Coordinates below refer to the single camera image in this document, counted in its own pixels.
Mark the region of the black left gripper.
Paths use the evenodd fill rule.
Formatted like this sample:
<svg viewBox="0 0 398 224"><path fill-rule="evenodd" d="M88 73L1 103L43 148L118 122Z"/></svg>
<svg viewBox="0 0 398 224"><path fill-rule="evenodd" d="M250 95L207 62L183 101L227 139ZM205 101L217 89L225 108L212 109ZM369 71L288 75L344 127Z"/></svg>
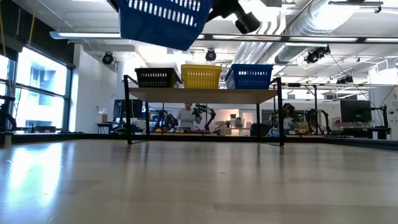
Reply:
<svg viewBox="0 0 398 224"><path fill-rule="evenodd" d="M252 12L245 13L238 0L212 0L211 12L208 15L207 21L211 21L218 16L225 19L231 14L237 17L234 24L242 34L254 32L261 25L261 22Z"/></svg>

